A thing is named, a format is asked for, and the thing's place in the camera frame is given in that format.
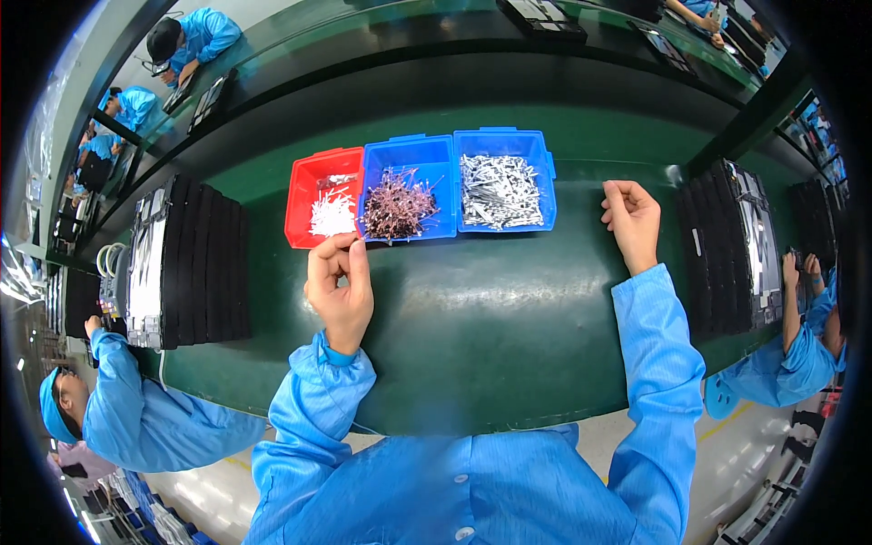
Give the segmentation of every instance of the blue stool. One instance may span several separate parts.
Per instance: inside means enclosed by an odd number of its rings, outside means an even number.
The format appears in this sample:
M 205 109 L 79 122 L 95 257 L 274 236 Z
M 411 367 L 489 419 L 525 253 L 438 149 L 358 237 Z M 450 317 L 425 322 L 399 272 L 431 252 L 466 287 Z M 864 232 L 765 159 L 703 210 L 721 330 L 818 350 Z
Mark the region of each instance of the blue stool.
M 736 392 L 720 379 L 720 373 L 711 375 L 705 380 L 705 410 L 713 419 L 723 420 L 730 416 L 740 399 Z

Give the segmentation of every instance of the floor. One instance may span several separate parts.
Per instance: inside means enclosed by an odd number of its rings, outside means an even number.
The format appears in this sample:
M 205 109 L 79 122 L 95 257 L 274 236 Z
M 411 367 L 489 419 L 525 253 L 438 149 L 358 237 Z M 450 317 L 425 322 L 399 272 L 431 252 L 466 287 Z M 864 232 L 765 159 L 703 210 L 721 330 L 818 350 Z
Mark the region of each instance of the floor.
M 793 407 L 776 409 L 743 401 L 728 419 L 704 415 L 697 423 L 697 467 L 685 544 L 714 542 L 718 523 L 738 516 L 765 479 L 777 478 L 787 463 L 780 449 L 792 411 Z M 626 411 L 620 411 L 583 420 L 579 426 L 579 454 L 607 481 L 611 454 L 633 423 Z M 274 433 L 269 430 L 267 438 Z M 352 433 L 345 442 L 357 452 L 379 439 Z M 183 518 L 221 545 L 236 545 L 245 536 L 258 502 L 250 464 L 249 448 L 209 467 L 147 474 L 145 479 Z

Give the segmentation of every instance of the blue plastic bin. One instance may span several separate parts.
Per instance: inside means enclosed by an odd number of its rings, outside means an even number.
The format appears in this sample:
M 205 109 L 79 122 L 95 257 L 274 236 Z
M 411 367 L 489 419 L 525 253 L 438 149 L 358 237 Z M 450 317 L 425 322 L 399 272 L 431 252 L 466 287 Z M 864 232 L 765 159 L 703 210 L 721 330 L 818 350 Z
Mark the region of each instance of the blue plastic bin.
M 461 233 L 519 233 L 524 231 L 550 231 L 557 219 L 557 199 L 554 194 L 554 158 L 545 148 L 542 131 L 519 131 L 513 126 L 483 126 L 478 131 L 454 131 L 454 200 L 457 202 L 457 230 Z M 460 199 L 460 156 L 461 155 L 511 155 L 523 157 L 538 174 L 535 177 L 539 186 L 539 209 L 542 211 L 543 225 L 518 225 L 497 230 L 487 225 L 465 225 L 463 223 L 463 202 Z
M 366 236 L 364 224 L 360 221 L 366 206 L 366 192 L 370 187 L 381 183 L 382 172 L 387 167 L 394 170 L 402 167 L 417 168 L 415 180 L 429 181 L 436 197 L 439 212 L 425 220 L 424 234 L 408 239 L 395 239 L 397 242 L 417 241 L 431 238 L 450 238 L 457 236 L 457 201 L 454 199 L 454 185 L 458 174 L 457 158 L 454 156 L 450 134 L 426 136 L 410 134 L 395 136 L 386 142 L 376 142 L 364 146 L 364 187 L 358 202 L 358 226 L 366 241 L 387 242 L 385 238 Z

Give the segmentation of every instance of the stack of black trays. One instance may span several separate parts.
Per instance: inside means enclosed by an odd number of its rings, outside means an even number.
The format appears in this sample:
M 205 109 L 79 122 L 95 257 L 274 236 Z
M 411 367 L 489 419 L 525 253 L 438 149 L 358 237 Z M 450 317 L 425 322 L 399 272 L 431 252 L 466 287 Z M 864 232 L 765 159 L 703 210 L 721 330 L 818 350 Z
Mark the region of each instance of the stack of black trays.
M 835 265 L 836 229 L 845 208 L 842 191 L 837 186 L 824 186 L 818 180 L 796 184 L 787 189 L 790 208 L 800 230 L 800 250 L 815 254 L 821 268 Z
M 177 346 L 249 338 L 248 213 L 177 174 L 137 203 L 127 339 Z
M 678 190 L 688 318 L 700 337 L 781 320 L 780 252 L 756 174 L 719 160 Z
M 49 279 L 45 294 L 49 329 L 56 335 L 87 339 L 85 321 L 102 314 L 99 292 L 99 276 L 61 267 Z

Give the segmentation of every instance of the sleeve cuff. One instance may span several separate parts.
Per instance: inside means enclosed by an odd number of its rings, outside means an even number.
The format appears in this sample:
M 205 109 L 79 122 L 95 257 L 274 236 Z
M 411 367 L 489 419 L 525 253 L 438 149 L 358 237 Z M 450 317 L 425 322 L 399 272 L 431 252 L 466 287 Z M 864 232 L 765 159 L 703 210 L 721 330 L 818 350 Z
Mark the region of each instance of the sleeve cuff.
M 657 266 L 651 267 L 645 272 L 631 276 L 629 279 L 619 283 L 611 289 L 611 296 L 620 297 L 635 293 L 641 286 L 649 283 L 667 282 L 672 284 L 672 279 L 669 277 L 669 271 L 666 270 L 664 263 L 658 263 Z
M 350 356 L 346 356 L 345 354 L 340 354 L 331 349 L 327 342 L 327 336 L 324 335 L 324 330 L 321 330 L 318 333 L 318 361 L 320 363 L 327 363 L 335 365 L 336 367 L 347 367 L 351 365 L 351 362 L 354 361 L 356 356 L 356 352 Z

